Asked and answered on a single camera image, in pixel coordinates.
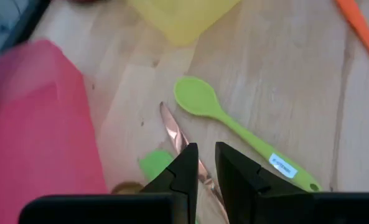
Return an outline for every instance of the spoon handle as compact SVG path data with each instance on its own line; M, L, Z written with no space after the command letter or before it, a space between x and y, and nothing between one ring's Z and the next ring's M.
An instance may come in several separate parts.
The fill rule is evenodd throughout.
M260 155L263 156L263 158L265 158L275 169L282 173L282 175L286 176L293 184L308 192L318 192L322 190L322 187L306 170L290 160L290 158L282 155L274 147L256 137L246 128L234 121L226 113L222 112L222 115L219 116L218 119L236 132L244 141L252 146Z

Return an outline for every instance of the green silicone spoon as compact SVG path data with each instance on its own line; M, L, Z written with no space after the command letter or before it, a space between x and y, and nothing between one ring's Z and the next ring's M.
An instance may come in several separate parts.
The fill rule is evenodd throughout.
M308 192L322 190L322 187L306 170L228 116L222 110L215 91L208 83L195 77L183 77L175 84L174 95L177 103L187 112L214 118L226 124L298 187Z

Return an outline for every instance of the knife blade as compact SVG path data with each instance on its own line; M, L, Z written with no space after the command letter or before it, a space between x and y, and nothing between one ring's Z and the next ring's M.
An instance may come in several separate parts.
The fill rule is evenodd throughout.
M185 137L184 133L181 131L180 126L177 124L172 113L170 112L169 108L165 105L164 102L161 102L159 104L159 109L161 112L162 121L165 125L170 141L176 152L180 154L181 151L185 149L185 147L187 147L189 141ZM198 180L201 181L206 190L216 200L216 203L220 207L220 210L226 223L229 223L227 212L224 207L223 197L220 193L218 185L213 181L208 170L205 168L204 164L200 159L198 160Z

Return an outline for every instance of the wood grain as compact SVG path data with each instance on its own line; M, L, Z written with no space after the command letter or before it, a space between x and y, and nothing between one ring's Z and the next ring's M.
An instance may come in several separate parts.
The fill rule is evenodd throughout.
M360 9L369 23L369 1ZM369 191L369 54L355 37L348 45L337 190Z
M369 1L362 2L369 15ZM146 184L138 159L171 152L165 101L216 178L225 141L273 170L227 127L189 115L173 86L193 75L224 110L303 166L325 190L369 190L369 56L331 0L243 0L187 47L172 46L122 1L53 1L33 39L48 38L83 72L107 186ZM223 223L199 189L201 223Z

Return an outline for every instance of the label sticker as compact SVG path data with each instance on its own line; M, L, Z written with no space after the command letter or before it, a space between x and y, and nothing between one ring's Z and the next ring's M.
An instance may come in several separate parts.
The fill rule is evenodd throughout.
M297 170L281 159L279 156L275 155L274 153L271 154L269 162L276 168L280 173L284 174L284 176L288 178L294 178Z

